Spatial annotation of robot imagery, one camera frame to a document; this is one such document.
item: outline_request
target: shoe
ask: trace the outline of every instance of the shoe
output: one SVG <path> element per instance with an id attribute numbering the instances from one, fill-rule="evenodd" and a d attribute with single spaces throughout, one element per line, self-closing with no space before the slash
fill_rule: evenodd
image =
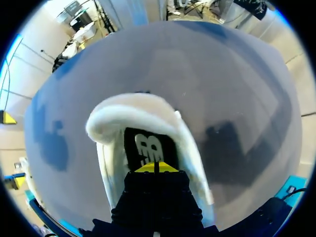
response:
<path id="1" fill-rule="evenodd" d="M 129 171 L 163 161 L 186 172 L 190 190 L 203 211 L 204 227 L 214 225 L 213 196 L 197 145 L 179 111 L 163 98 L 149 93 L 110 97 L 91 112 L 86 132 L 96 142 L 111 210 L 124 190 Z"/>
<path id="2" fill-rule="evenodd" d="M 176 15 L 176 16 L 180 16 L 181 15 L 180 11 L 172 11 L 172 12 L 170 12 L 170 14 L 173 14 L 173 15 Z"/>

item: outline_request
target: yellow object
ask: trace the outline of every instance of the yellow object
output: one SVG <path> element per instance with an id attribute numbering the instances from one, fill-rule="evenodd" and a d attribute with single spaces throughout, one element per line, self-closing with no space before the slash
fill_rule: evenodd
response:
<path id="1" fill-rule="evenodd" d="M 25 176 L 24 177 L 16 177 L 16 178 L 14 178 L 14 181 L 15 181 L 17 188 L 19 189 L 25 181 Z"/>
<path id="2" fill-rule="evenodd" d="M 152 162 L 152 163 L 145 164 L 144 166 L 137 169 L 135 172 L 141 173 L 141 172 L 148 171 L 148 172 L 153 173 L 154 169 L 155 169 L 155 164 Z M 159 172 L 163 173 L 165 171 L 178 172 L 178 170 L 166 164 L 165 162 L 159 162 Z"/>
<path id="3" fill-rule="evenodd" d="M 80 44 L 79 47 L 80 47 L 81 49 L 85 49 L 84 42 L 83 42 L 82 44 Z"/>
<path id="4" fill-rule="evenodd" d="M 11 117 L 6 111 L 0 111 L 0 123 L 3 124 L 17 124 L 16 120 Z"/>

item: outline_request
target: cable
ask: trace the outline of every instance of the cable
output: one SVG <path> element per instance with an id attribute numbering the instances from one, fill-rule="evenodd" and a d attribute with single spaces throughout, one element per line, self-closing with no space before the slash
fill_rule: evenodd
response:
<path id="1" fill-rule="evenodd" d="M 297 189 L 297 190 L 294 190 L 293 192 L 291 192 L 290 194 L 288 195 L 285 195 L 281 200 L 284 201 L 285 199 L 289 198 L 290 196 L 296 194 L 296 193 L 299 193 L 299 192 L 305 192 L 307 188 L 302 188 L 302 189 Z"/>
<path id="2" fill-rule="evenodd" d="M 316 112 L 312 112 L 312 113 L 309 113 L 309 114 L 301 115 L 301 117 L 306 117 L 306 116 L 310 116 L 310 115 L 316 115 Z"/>
<path id="3" fill-rule="evenodd" d="M 9 75 L 9 83 L 8 83 L 8 92 L 6 94 L 6 102 L 5 102 L 5 106 L 4 106 L 4 111 L 6 109 L 6 106 L 8 104 L 8 100 L 9 100 L 9 93 L 10 93 L 10 81 L 11 81 L 11 77 L 10 77 L 10 68 L 9 68 L 9 63 L 7 61 L 7 59 L 5 59 L 6 64 L 8 65 L 8 75 Z"/>

